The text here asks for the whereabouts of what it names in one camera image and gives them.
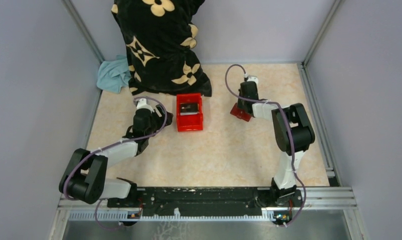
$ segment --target red box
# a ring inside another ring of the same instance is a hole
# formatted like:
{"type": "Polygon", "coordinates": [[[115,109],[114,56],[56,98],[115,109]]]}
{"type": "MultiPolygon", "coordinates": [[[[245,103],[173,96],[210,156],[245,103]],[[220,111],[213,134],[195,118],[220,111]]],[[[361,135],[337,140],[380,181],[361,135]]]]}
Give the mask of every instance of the red box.
{"type": "Polygon", "coordinates": [[[201,131],[204,129],[204,116],[202,114],[202,98],[200,93],[177,95],[177,131],[201,131]],[[181,115],[181,104],[198,104],[198,113],[193,115],[181,115]]]}

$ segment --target robotic arm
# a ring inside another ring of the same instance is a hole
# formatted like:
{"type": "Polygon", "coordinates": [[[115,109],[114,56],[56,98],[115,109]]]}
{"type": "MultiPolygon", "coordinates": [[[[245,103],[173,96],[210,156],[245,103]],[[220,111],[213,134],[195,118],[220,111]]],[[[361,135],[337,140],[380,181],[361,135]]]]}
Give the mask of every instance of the robotic arm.
{"type": "MultiPolygon", "coordinates": [[[[246,75],[244,82],[240,84],[239,96],[259,100],[257,85],[257,77],[246,75]]],[[[266,104],[268,101],[266,99],[262,99],[262,101],[265,103],[253,103],[239,99],[230,113],[247,122],[251,117],[263,118],[273,122],[276,142],[282,153],[280,155],[278,171],[272,179],[271,191],[275,203],[283,205],[290,198],[293,198],[297,191],[296,179],[292,169],[288,131],[279,109],[273,104],[266,104]]],[[[292,125],[291,132],[295,146],[294,167],[297,170],[305,151],[315,141],[315,134],[305,108],[301,103],[283,107],[283,111],[292,125]]]]}
{"type": "MultiPolygon", "coordinates": [[[[116,145],[92,155],[80,166],[67,184],[68,195],[88,204],[93,204],[98,199],[129,197],[132,185],[135,184],[120,178],[106,179],[106,170],[124,159],[141,154],[148,146],[149,138],[136,141],[132,141],[132,139],[157,132],[164,123],[164,118],[166,118],[166,126],[171,124],[173,114],[164,112],[159,105],[156,108],[160,114],[148,104],[146,98],[140,99],[136,105],[133,125],[127,129],[125,136],[116,145]]],[[[74,151],[59,184],[61,193],[63,193],[66,179],[71,172],[90,153],[91,151],[82,148],[74,151]]]]}

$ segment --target floor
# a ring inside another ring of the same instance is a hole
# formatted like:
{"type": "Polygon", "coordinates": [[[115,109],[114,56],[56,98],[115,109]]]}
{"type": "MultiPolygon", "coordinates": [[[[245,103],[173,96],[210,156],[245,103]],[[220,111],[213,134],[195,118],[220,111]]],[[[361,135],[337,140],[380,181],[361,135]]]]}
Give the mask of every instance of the floor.
{"type": "MultiPolygon", "coordinates": [[[[272,123],[253,118],[250,122],[229,114],[237,99],[228,93],[224,73],[228,64],[203,65],[213,86],[213,96],[203,98],[204,130],[177,132],[173,124],[149,139],[139,156],[109,168],[108,178],[125,178],[139,186],[153,187],[243,187],[269,186],[277,171],[280,150],[272,123]]],[[[308,110],[296,64],[245,64],[260,80],[261,99],[287,106],[302,103],[308,110]]],[[[236,92],[243,73],[233,69],[229,85],[236,92]]],[[[165,94],[141,94],[160,100],[176,113],[176,98],[165,94]]],[[[135,106],[128,89],[120,94],[104,91],[93,123],[88,149],[118,141],[132,125],[135,106]]],[[[306,186],[328,186],[318,141],[304,155],[298,175],[306,186]]]]}

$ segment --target white wall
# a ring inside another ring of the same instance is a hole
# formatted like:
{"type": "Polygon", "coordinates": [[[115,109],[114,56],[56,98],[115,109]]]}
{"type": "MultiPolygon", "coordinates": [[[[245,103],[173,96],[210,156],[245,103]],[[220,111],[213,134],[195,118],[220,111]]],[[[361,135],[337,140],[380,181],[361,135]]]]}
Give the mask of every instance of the white wall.
{"type": "Polygon", "coordinates": [[[47,238],[97,68],[61,1],[0,1],[0,240],[47,238]]]}
{"type": "MultiPolygon", "coordinates": [[[[113,0],[72,0],[108,60],[125,55],[113,0]]],[[[204,63],[300,62],[334,0],[206,0],[193,22],[204,63]]]]}
{"type": "Polygon", "coordinates": [[[371,239],[402,239],[402,0],[346,1],[308,69],[371,239]]]}

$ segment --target metal frame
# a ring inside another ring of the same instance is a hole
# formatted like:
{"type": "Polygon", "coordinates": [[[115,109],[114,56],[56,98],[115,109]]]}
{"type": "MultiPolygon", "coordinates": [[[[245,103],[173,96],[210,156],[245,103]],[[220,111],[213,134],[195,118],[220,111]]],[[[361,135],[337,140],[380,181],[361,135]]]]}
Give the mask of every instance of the metal frame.
{"type": "MultiPolygon", "coordinates": [[[[104,61],[104,57],[90,35],[87,27],[83,23],[80,15],[76,11],[74,5],[70,0],[61,0],[64,6],[67,8],[77,27],[83,34],[86,39],[88,45],[90,46],[92,52],[95,57],[101,63],[104,61]]],[[[345,219],[346,219],[346,227],[351,235],[351,238],[354,240],[357,239],[368,239],[368,235],[366,233],[364,223],[359,214],[357,202],[355,200],[354,193],[351,187],[342,187],[342,181],[340,179],[340,175],[338,173],[338,169],[334,162],[334,153],[332,150],[332,145],[328,140],[328,133],[326,131],[325,123],[322,119],[319,102],[314,93],[314,86],[312,85],[311,78],[308,73],[308,64],[311,61],[314,53],[322,42],[327,30],[329,29],[335,14],[338,9],[340,9],[341,5],[345,0],[335,0],[332,5],[329,14],[327,15],[320,31],[317,34],[316,39],[314,40],[312,46],[310,47],[305,60],[301,63],[298,63],[298,69],[300,73],[300,77],[302,80],[302,84],[304,87],[305,95],[308,100],[308,104],[310,107],[310,111],[312,114],[313,122],[315,123],[316,132],[318,136],[318,141],[320,142],[321,152],[324,158],[324,165],[326,167],[327,176],[329,179],[337,179],[336,185],[338,187],[307,187],[307,199],[306,206],[304,211],[310,210],[343,210],[345,219]]],[[[102,202],[99,207],[98,216],[100,217],[100,221],[116,221],[120,219],[122,215],[117,213],[124,212],[137,212],[137,208],[108,208],[106,206],[107,202],[102,202]]],[[[63,238],[65,228],[68,221],[76,220],[79,218],[86,218],[86,220],[94,220],[95,204],[89,205],[80,201],[69,201],[66,199],[61,199],[58,204],[57,212],[55,215],[54,223],[52,225],[52,229],[49,235],[50,240],[61,240],[63,238]]],[[[286,207],[267,207],[262,208],[264,213],[269,213],[270,211],[281,211],[287,210],[286,207]]],[[[262,216],[264,219],[268,219],[268,215],[262,216]]],[[[180,216],[172,216],[172,217],[146,217],[146,219],[142,218],[142,221],[187,221],[188,218],[180,217],[180,216]]],[[[205,218],[205,220],[211,221],[212,218],[205,218]]],[[[243,220],[246,221],[246,218],[234,218],[229,217],[225,219],[226,221],[238,221],[243,220]]],[[[259,218],[253,218],[253,221],[261,221],[263,220],[261,216],[259,218]]]]}

